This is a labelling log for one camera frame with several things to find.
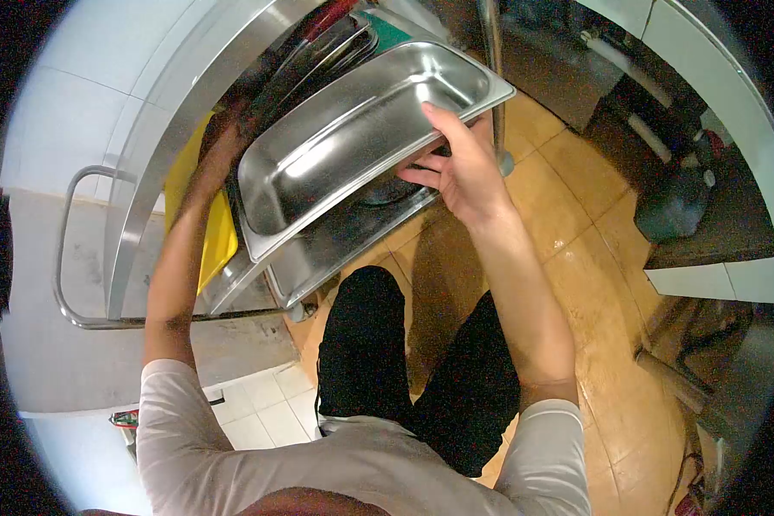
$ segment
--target fingers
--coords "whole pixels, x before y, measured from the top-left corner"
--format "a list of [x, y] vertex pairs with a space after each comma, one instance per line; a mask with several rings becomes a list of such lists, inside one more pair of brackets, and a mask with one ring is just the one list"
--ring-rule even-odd
[[441, 109], [430, 102], [422, 102], [422, 112], [433, 127], [442, 131], [452, 149], [469, 148], [475, 145], [473, 133], [453, 111]]
[[490, 111], [485, 111], [477, 118], [476, 123], [470, 128], [470, 132], [475, 135], [482, 146], [489, 145], [492, 148], [494, 145], [493, 118], [490, 115]]
[[433, 170], [424, 169], [402, 169], [396, 172], [396, 175], [407, 182], [414, 182], [423, 187], [435, 188], [438, 190], [442, 181], [442, 174]]
[[425, 154], [421, 158], [416, 160], [415, 163], [419, 167], [424, 167], [425, 169], [441, 172], [444, 169], [444, 166], [447, 163], [447, 160], [449, 159], [450, 158], [445, 158], [444, 156], [436, 156], [435, 154]]

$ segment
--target hand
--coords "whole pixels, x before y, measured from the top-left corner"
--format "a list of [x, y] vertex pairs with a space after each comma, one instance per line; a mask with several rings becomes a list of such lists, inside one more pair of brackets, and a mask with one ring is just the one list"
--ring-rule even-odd
[[241, 120], [246, 104], [239, 101], [210, 119], [200, 147], [202, 159], [193, 177], [197, 189], [214, 195], [223, 186], [235, 161], [247, 150], [250, 142], [243, 137], [240, 127], [242, 123], [252, 123]]
[[440, 191], [447, 208], [468, 230], [500, 217], [517, 218], [496, 163], [489, 111], [471, 129], [452, 111], [430, 102], [423, 102], [422, 111], [450, 142], [452, 157], [428, 154], [416, 164], [429, 170], [404, 169], [399, 177]]

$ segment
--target metal pole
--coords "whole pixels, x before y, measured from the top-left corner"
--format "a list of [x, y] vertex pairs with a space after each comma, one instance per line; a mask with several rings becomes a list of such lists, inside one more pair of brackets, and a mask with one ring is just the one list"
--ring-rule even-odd
[[[485, 36], [488, 67], [502, 77], [502, 36], [498, 28], [498, 5], [496, 0], [476, 0], [476, 6]], [[493, 134], [499, 169], [503, 176], [508, 176], [513, 172], [513, 157], [504, 149], [504, 104], [493, 108]]]

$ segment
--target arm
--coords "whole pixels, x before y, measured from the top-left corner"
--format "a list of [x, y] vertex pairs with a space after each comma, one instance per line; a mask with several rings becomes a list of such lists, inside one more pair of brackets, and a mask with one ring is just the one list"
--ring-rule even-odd
[[149, 284], [144, 365], [157, 358], [172, 358], [195, 369], [190, 325], [209, 208], [233, 160], [246, 147], [234, 112], [224, 116], [225, 129], [192, 174]]
[[450, 142], [452, 157], [425, 156], [417, 163], [430, 170], [399, 175], [437, 188], [467, 227], [522, 385], [521, 410], [542, 399], [578, 405], [573, 336], [498, 172], [490, 119], [468, 129], [454, 113], [428, 103], [423, 110]]

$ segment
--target white t-shirt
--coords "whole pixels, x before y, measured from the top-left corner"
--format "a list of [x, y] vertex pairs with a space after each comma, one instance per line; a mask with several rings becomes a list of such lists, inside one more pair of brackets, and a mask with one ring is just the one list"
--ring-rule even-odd
[[189, 366], [152, 361], [141, 384], [138, 469], [155, 514], [233, 516], [294, 486], [351, 496], [392, 516], [591, 512], [581, 415], [563, 399], [540, 401], [520, 415], [490, 490], [392, 421], [336, 419], [322, 423], [333, 432], [314, 442], [235, 451]]

